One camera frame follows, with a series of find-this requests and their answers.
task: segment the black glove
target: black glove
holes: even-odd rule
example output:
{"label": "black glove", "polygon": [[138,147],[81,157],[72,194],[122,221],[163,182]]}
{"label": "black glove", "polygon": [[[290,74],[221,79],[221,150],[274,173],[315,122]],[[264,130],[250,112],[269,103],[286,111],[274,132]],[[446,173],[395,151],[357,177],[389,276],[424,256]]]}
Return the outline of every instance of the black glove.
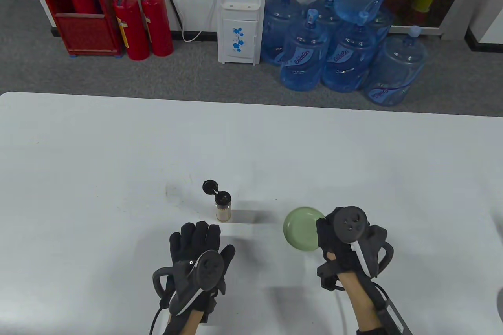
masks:
{"label": "black glove", "polygon": [[334,209],[331,214],[327,215],[327,217],[320,218],[316,221],[318,246],[323,250],[323,258],[325,258],[327,262],[330,262],[327,258],[327,253],[331,252],[335,254],[336,262],[341,272],[361,271],[362,267],[356,253],[351,250],[350,245],[339,240],[334,231],[334,216],[340,209],[342,208],[338,207]]}
{"label": "black glove", "polygon": [[[169,250],[171,252],[171,259],[173,264],[179,261],[196,261],[197,258],[208,250],[215,250],[218,252],[220,248],[220,227],[218,225],[210,225],[204,221],[199,221],[196,225],[188,222],[182,227],[181,233],[173,233],[169,237]],[[224,261],[223,276],[227,272],[227,268],[234,258],[235,249],[233,245],[227,245],[220,253]],[[218,287],[225,287],[223,278]],[[174,293],[174,280],[170,276],[166,284],[166,293],[169,297]],[[206,314],[212,313],[215,308],[215,296],[218,294],[217,287],[209,292],[202,292],[194,302],[189,306],[187,312],[196,310],[205,312]]]}

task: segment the cabinet door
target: cabinet door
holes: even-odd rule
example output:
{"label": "cabinet door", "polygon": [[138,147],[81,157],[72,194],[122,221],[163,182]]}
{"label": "cabinet door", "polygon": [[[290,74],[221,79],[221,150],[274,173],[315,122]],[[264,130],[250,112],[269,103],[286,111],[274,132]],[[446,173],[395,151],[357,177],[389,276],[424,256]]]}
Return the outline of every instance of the cabinet door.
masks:
{"label": "cabinet door", "polygon": [[253,58],[257,21],[223,21],[223,51],[225,55]]}

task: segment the fire extinguisher cabinet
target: fire extinguisher cabinet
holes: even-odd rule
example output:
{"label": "fire extinguisher cabinet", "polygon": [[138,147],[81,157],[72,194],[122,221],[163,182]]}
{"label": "fire extinguisher cabinet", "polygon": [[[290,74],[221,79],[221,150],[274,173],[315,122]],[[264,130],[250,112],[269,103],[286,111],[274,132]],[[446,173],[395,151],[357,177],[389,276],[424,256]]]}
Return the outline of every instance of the fire extinguisher cabinet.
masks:
{"label": "fire extinguisher cabinet", "polygon": [[70,55],[122,55],[113,0],[45,0]]}

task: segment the gray carpet floor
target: gray carpet floor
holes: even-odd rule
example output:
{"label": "gray carpet floor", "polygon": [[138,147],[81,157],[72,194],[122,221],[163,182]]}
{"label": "gray carpet floor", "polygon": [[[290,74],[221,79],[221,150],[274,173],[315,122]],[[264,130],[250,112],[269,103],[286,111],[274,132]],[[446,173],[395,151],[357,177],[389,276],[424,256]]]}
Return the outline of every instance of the gray carpet floor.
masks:
{"label": "gray carpet floor", "polygon": [[7,91],[381,109],[503,116],[503,54],[473,53],[464,41],[424,37],[429,62],[401,105],[377,107],[359,93],[322,85],[284,88],[267,64],[220,64],[215,42],[175,42],[169,57],[71,59],[37,0],[0,0],[0,94]]}

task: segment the water dispenser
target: water dispenser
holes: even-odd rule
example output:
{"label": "water dispenser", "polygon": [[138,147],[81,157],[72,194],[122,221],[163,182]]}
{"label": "water dispenser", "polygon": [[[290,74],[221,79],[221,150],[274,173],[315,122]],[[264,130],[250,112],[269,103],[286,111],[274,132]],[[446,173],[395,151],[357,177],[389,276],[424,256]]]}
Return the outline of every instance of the water dispenser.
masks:
{"label": "water dispenser", "polygon": [[218,60],[258,64],[266,0],[217,0]]}

